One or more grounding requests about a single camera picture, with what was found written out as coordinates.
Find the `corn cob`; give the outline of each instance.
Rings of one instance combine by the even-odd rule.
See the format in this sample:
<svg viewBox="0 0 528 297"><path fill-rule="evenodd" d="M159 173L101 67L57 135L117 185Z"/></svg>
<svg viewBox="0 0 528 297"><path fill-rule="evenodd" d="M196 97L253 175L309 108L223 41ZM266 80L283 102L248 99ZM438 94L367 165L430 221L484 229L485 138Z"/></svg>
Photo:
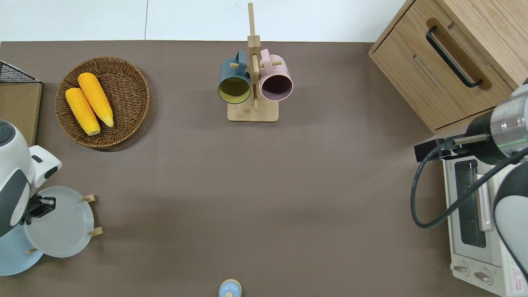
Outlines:
<svg viewBox="0 0 528 297"><path fill-rule="evenodd" d="M101 132L99 123L93 110L88 104L86 97L79 88L71 88L66 90L66 101L70 105L73 115L81 125L82 129L88 135L96 135Z"/></svg>
<svg viewBox="0 0 528 297"><path fill-rule="evenodd" d="M101 84L97 80L96 76L84 72L79 75L79 85L81 86L82 92L88 99L93 111L108 127L114 126L114 117L112 115L112 109L108 103L105 92L101 88Z"/></svg>

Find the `oven door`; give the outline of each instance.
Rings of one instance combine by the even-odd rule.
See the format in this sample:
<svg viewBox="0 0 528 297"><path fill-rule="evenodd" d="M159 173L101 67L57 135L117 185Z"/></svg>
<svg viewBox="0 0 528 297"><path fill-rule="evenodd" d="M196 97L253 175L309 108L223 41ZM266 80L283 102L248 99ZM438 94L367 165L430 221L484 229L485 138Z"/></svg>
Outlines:
<svg viewBox="0 0 528 297"><path fill-rule="evenodd" d="M453 204L472 183L491 166L475 157L446 161L447 197ZM450 216L453 253L501 267L499 237L491 219L490 205L497 190L496 178L475 191Z"/></svg>

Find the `black cable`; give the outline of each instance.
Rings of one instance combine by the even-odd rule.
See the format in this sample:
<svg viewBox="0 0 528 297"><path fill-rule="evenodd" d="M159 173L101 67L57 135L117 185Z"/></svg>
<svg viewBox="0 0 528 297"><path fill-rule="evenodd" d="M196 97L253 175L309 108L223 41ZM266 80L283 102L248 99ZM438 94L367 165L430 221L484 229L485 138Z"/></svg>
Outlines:
<svg viewBox="0 0 528 297"><path fill-rule="evenodd" d="M447 141L444 143L439 144L437 147L435 147L427 156L420 162L420 165L418 166L418 169L416 170L416 174L414 175L414 180L412 181L412 188L411 188L411 214L412 219L414 220L414 223L418 225L420 228L433 228L438 226L441 222L443 222L447 217L455 211L457 208L460 207L464 201L466 201L467 198L469 198L473 192L475 192L480 186L482 186L485 182L487 182L492 176L496 175L497 172L505 168L506 166L510 164L517 164L519 161L524 158L524 156L528 155L528 147L521 150L520 152L513 153L508 159L502 161L497 166L493 167L490 171L486 172L479 180L477 180L475 183L473 183L471 186L469 186L464 193L462 193L458 199L450 205L444 212L440 214L436 219L432 220L429 223L422 223L418 219L418 216L416 215L416 187L418 185L418 179L420 178L420 174L422 173L423 167L425 164L435 155L437 154L442 148L448 145L453 145L454 141Z"/></svg>

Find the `round woven tray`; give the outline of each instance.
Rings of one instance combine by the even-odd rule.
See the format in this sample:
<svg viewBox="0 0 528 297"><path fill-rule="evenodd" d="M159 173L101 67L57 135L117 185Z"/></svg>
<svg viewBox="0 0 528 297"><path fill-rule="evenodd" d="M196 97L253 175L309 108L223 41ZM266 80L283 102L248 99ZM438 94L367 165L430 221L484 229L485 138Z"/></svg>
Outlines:
<svg viewBox="0 0 528 297"><path fill-rule="evenodd" d="M69 88L79 88L77 78L83 72L97 77L114 115L112 128L98 119L101 132L93 136L88 136L81 128L64 96ZM139 69L120 58L101 57L78 65L66 75L55 96L55 114L62 130L73 141L104 148L131 137L143 123L149 104L150 91Z"/></svg>

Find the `warning label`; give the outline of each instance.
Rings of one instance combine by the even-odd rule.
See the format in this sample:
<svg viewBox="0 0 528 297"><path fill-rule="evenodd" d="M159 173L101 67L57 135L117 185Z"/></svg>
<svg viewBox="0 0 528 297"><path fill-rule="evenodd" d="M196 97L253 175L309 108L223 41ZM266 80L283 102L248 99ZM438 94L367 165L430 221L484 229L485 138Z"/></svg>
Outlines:
<svg viewBox="0 0 528 297"><path fill-rule="evenodd" d="M523 288L523 275L519 267L512 267L512 291L514 293L524 292Z"/></svg>

